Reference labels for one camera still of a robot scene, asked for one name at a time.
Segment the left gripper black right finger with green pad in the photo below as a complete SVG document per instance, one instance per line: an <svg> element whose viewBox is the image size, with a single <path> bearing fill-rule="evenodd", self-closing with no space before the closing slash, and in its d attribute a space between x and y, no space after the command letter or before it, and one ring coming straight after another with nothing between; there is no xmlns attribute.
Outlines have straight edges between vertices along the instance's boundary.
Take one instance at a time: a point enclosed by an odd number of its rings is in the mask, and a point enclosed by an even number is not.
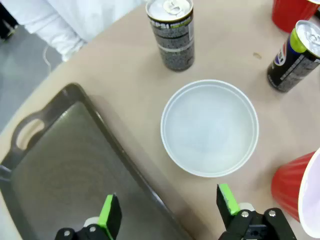
<svg viewBox="0 0 320 240"><path fill-rule="evenodd" d="M228 184L216 188L216 205L225 226L220 240L295 240L282 210L274 207L263 214L240 208Z"/></svg>

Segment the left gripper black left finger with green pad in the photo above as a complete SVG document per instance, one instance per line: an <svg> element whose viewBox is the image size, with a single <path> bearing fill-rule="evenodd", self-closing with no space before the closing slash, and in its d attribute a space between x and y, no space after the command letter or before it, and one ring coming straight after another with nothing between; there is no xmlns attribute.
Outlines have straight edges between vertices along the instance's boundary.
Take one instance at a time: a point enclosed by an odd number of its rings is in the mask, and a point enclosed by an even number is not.
<svg viewBox="0 0 320 240"><path fill-rule="evenodd" d="M122 211L116 194L107 195L99 216L85 220L76 231L64 227L57 231L55 240L115 240L122 221Z"/></svg>

